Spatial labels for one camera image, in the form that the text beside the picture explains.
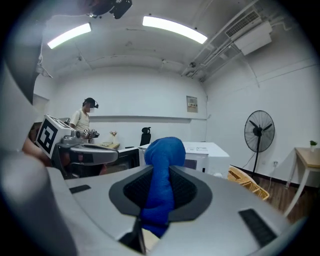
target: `blue cloth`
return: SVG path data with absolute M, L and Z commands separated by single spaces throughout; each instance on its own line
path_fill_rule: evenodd
M 146 150 L 144 160 L 153 165 L 148 198 L 141 211 L 142 227 L 161 237 L 168 227 L 168 214 L 175 207 L 169 166 L 183 166 L 186 150 L 176 137 L 160 138 Z

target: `ceiling light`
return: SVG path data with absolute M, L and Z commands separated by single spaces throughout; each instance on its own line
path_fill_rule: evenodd
M 79 35 L 82 35 L 84 33 L 88 33 L 91 31 L 90 23 L 77 26 L 61 35 L 53 39 L 52 41 L 48 42 L 48 46 L 53 49 L 57 47 L 58 45 L 64 43 L 65 41 L 68 41 L 71 38 L 75 38 Z
M 200 44 L 203 44 L 208 39 L 203 34 L 200 34 L 199 32 L 187 26 L 162 18 L 144 16 L 142 25 L 175 32 L 187 38 L 193 39 Z

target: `potted plant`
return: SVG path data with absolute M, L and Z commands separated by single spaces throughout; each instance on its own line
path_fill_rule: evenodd
M 315 147 L 316 147 L 317 144 L 318 144 L 318 142 L 310 140 L 310 150 L 311 150 L 311 152 L 315 151 Z

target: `framed sign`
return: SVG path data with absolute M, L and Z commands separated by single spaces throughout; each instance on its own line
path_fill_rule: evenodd
M 198 99 L 196 97 L 186 97 L 186 111 L 198 113 Z

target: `black office chair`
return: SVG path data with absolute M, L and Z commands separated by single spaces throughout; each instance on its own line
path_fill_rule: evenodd
M 150 140 L 151 140 L 150 128 L 151 127 L 142 128 L 140 146 L 147 145 L 150 143 Z M 125 147 L 125 149 L 131 149 L 131 148 L 134 148 L 134 146 L 126 146 Z

